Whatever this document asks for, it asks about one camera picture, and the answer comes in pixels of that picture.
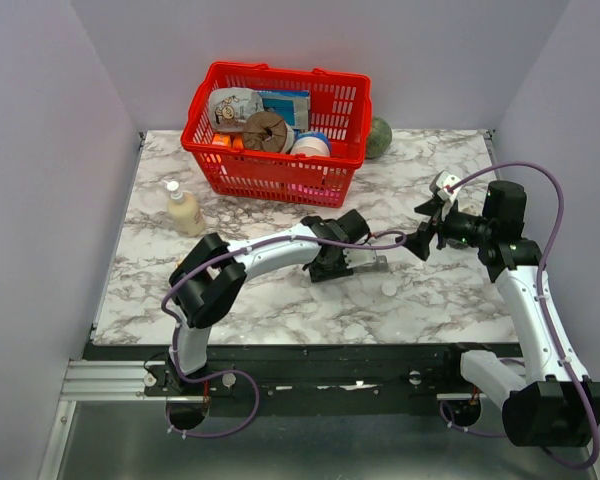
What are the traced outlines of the grey weekly pill organizer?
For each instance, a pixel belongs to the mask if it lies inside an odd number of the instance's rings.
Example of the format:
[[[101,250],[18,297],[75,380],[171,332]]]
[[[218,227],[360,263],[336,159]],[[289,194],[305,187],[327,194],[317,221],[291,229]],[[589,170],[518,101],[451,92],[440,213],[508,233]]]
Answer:
[[[367,262],[352,268],[357,274],[372,272],[387,272],[389,270],[388,261],[385,256],[378,256],[373,262]]]

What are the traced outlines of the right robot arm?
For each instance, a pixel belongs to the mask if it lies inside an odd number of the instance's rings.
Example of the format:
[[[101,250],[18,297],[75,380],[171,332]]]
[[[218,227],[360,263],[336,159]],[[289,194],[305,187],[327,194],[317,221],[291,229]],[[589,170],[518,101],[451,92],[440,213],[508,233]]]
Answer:
[[[438,248],[454,242],[477,249],[512,318],[525,372],[515,373],[487,350],[466,350],[441,365],[441,382],[454,392],[471,384],[481,390],[499,407],[506,436],[516,446],[584,447],[593,434],[583,403],[590,403],[600,421],[600,382],[577,358],[549,282],[538,276],[541,249],[523,236],[525,190],[492,181],[481,214],[471,215],[458,208],[458,181],[450,173],[433,180],[431,199],[415,209],[428,219],[408,235],[406,247],[422,260],[432,242]]]

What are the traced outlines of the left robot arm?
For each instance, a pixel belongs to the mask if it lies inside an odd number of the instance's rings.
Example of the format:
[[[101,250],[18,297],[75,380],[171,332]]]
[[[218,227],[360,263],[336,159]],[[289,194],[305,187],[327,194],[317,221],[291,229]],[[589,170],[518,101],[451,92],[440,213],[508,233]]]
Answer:
[[[230,312],[245,283],[295,265],[307,270],[313,283],[350,276],[378,259],[366,243],[370,238],[357,210],[337,219],[307,216],[288,230],[255,240],[204,236],[169,277],[161,304],[176,319],[168,384],[181,395],[200,387],[212,326]]]

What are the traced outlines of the white bottle cap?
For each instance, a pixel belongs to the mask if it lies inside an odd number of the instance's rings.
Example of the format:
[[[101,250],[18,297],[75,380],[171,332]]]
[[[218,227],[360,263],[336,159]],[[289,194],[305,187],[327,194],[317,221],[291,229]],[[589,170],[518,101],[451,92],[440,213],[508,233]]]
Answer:
[[[396,295],[397,288],[391,282],[384,282],[381,286],[381,291],[384,295],[386,295],[388,297],[393,297]]]

